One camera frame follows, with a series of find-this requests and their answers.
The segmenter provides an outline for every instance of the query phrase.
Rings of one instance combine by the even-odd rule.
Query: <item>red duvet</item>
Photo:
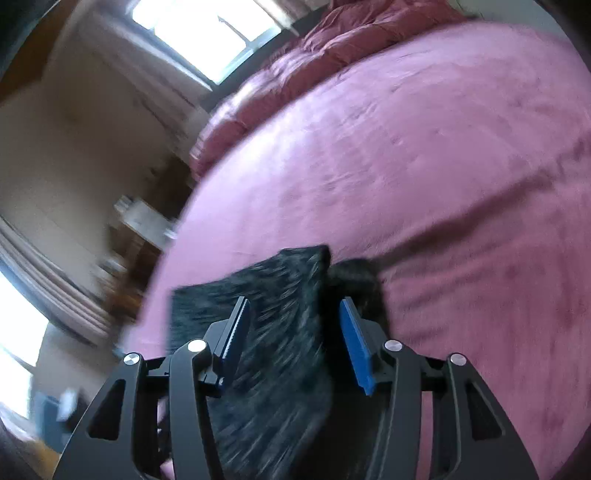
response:
[[[204,177],[264,121],[346,66],[463,19],[445,0],[365,0],[336,7],[217,109],[191,151],[193,173]]]

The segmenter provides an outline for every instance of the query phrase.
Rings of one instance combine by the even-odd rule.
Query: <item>curtain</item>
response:
[[[119,16],[94,9],[80,24],[80,38],[127,79],[144,108],[164,127],[171,151],[179,154],[187,123],[201,110],[199,101],[211,88]]]
[[[111,332],[107,312],[2,218],[0,261],[23,283],[37,305],[50,314],[50,320],[53,317],[94,345],[107,343]]]

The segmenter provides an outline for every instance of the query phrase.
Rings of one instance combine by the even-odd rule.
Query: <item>white wall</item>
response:
[[[0,106],[0,215],[89,290],[108,250],[112,205],[141,194],[159,162],[131,157],[99,128],[67,119],[39,83]]]
[[[81,388],[92,400],[117,362],[109,351],[80,343],[49,325],[39,351],[32,391],[59,398],[66,388]]]

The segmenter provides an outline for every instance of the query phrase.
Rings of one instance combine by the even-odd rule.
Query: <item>metal screw head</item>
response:
[[[468,360],[466,360],[466,357],[463,356],[461,353],[454,353],[451,357],[450,360],[452,361],[453,364],[456,364],[459,367],[463,367],[464,365],[466,365],[466,362]]]
[[[189,344],[187,345],[189,352],[194,352],[194,353],[202,352],[203,350],[205,350],[206,347],[207,347],[207,343],[205,342],[205,340],[201,340],[200,338],[198,338],[197,340],[190,341]]]
[[[123,359],[125,365],[135,365],[137,362],[139,362],[139,355],[137,353],[125,355],[125,358]]]
[[[402,343],[398,340],[388,340],[384,344],[384,348],[391,352],[399,352],[400,350],[402,350]]]

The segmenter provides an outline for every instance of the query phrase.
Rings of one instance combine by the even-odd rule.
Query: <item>black fabric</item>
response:
[[[232,388],[208,400],[227,479],[365,477],[385,399],[357,386],[338,305],[351,296],[383,326],[385,310],[369,262],[329,264],[328,247],[282,250],[173,295],[169,353],[227,319],[241,295],[255,312]]]

